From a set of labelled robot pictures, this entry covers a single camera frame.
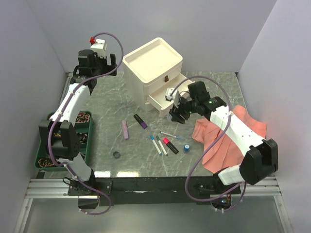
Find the blue whiteboard pen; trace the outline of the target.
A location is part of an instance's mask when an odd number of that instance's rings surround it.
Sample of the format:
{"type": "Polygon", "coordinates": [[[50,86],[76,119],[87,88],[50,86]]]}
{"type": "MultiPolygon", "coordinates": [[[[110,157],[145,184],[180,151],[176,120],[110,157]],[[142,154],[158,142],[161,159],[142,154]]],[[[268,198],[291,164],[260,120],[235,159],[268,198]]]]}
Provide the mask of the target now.
{"type": "Polygon", "coordinates": [[[177,139],[177,140],[183,140],[182,137],[177,136],[177,135],[173,135],[173,134],[166,133],[166,132],[163,132],[163,131],[160,131],[159,133],[162,134],[162,135],[165,135],[165,136],[169,136],[169,137],[175,138],[175,139],[177,139]]]}

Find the black pink highlighter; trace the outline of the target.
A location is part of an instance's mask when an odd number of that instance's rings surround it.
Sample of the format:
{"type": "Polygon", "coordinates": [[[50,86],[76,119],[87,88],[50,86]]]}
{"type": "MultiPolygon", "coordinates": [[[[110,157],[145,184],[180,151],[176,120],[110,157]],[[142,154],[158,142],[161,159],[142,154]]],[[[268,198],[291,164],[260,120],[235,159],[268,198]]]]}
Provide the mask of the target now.
{"type": "Polygon", "coordinates": [[[164,137],[162,141],[174,154],[179,153],[179,150],[171,143],[171,141],[168,138],[164,137]]]}

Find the blue tape roll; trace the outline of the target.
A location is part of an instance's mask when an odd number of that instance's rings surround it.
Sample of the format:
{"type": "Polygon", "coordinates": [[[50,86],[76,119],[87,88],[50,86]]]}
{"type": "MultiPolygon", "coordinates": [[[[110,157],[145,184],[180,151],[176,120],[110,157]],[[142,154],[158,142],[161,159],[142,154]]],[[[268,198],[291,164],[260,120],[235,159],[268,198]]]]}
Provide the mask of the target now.
{"type": "Polygon", "coordinates": [[[183,147],[183,152],[184,153],[188,153],[190,151],[190,145],[189,144],[185,144],[183,147]]]}

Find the black round cap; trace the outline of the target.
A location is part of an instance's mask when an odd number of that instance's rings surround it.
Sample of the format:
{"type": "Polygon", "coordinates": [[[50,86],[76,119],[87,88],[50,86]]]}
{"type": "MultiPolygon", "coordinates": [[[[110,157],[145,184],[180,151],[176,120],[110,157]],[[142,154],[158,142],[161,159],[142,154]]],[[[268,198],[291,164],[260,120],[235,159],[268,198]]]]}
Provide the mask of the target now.
{"type": "Polygon", "coordinates": [[[114,158],[118,159],[118,158],[120,158],[121,154],[118,151],[115,151],[113,153],[113,156],[114,156],[114,158]]]}

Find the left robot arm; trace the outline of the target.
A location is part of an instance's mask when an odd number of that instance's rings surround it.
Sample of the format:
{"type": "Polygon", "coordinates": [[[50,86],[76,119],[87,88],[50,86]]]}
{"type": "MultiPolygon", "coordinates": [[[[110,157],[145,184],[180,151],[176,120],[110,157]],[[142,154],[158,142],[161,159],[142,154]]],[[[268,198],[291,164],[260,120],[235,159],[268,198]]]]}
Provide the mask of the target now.
{"type": "Polygon", "coordinates": [[[92,169],[80,152],[80,140],[75,122],[81,107],[97,85],[97,76],[117,74],[115,54],[101,56],[91,49],[78,53],[78,65],[69,81],[66,96],[56,112],[39,124],[41,142],[56,167],[65,167],[75,181],[81,181],[80,189],[86,195],[96,192],[97,183],[92,180],[92,169]]]}

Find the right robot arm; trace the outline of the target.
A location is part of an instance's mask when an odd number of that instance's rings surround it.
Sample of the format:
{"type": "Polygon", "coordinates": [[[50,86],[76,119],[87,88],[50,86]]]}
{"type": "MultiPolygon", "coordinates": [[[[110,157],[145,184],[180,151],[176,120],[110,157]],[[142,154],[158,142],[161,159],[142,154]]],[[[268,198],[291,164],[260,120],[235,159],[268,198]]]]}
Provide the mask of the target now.
{"type": "Polygon", "coordinates": [[[195,123],[192,138],[204,145],[200,159],[205,169],[214,174],[213,188],[224,193],[231,184],[254,185],[278,169],[277,143],[265,139],[267,125],[251,118],[246,109],[230,107],[220,97],[211,97],[202,81],[188,85],[189,98],[168,88],[167,101],[172,121],[185,123],[191,114],[202,116],[195,123]]]}

